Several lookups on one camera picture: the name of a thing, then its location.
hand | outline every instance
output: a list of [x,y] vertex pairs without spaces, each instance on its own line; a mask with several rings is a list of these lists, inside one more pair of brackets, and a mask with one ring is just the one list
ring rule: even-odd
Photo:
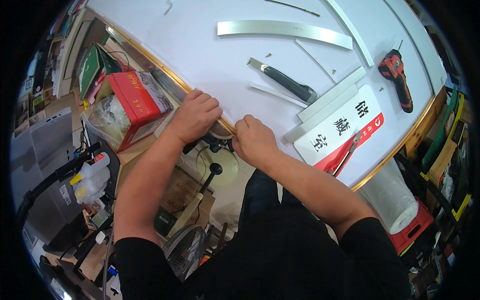
[[249,165],[265,171],[280,153],[273,131],[252,115],[245,115],[235,129],[238,138],[232,138],[233,149]]
[[204,136],[222,113],[217,99],[200,90],[193,90],[185,97],[168,129],[188,144]]

white table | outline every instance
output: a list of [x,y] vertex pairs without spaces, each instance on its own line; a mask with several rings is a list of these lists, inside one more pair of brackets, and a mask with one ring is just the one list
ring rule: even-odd
[[[254,57],[294,80],[308,84],[319,95],[334,85],[332,80],[295,44],[294,38],[219,38],[216,35],[217,22],[235,20],[296,22],[348,35],[346,28],[323,1],[295,0],[289,3],[317,12],[321,17],[263,0],[176,0],[165,16],[168,4],[162,0],[89,0],[87,7],[135,40],[190,87],[215,96],[232,124],[245,114],[254,115],[272,128],[281,150],[301,159],[283,136],[300,124],[297,113],[302,108],[249,88],[249,84],[254,83],[291,95],[246,63],[250,56]],[[403,40],[402,60],[414,101],[413,113],[403,112],[393,83],[384,79],[376,66],[367,67],[355,41],[354,49],[347,51],[302,39],[328,68],[337,70],[334,76],[338,80],[359,66],[365,67],[367,75],[357,83],[357,87],[370,85],[384,114],[384,125],[355,151],[338,176],[347,186],[353,187],[397,147],[414,123],[422,118],[434,95],[426,69],[409,35],[382,0],[338,0],[337,3],[356,27],[377,65],[390,49],[397,48]]]

red drill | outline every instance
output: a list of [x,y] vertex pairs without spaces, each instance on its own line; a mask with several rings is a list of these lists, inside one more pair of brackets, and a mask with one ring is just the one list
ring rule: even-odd
[[403,71],[402,55],[399,50],[400,47],[390,50],[378,66],[378,70],[383,77],[394,82],[403,111],[411,113],[413,112],[413,101],[407,86],[407,77]]

white roll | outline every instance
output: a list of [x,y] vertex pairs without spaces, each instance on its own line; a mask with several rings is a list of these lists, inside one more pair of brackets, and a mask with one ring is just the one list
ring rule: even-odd
[[361,193],[377,211],[390,234],[399,233],[417,216],[419,204],[392,159],[365,185]]

glue bottle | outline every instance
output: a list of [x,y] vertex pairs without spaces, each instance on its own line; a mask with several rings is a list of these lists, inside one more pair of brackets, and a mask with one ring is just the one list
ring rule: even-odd
[[101,168],[106,167],[110,163],[110,157],[106,152],[102,152],[94,157],[94,163],[89,165],[84,163],[80,172],[70,180],[70,184],[79,182],[83,178],[90,178],[93,174],[97,173]]

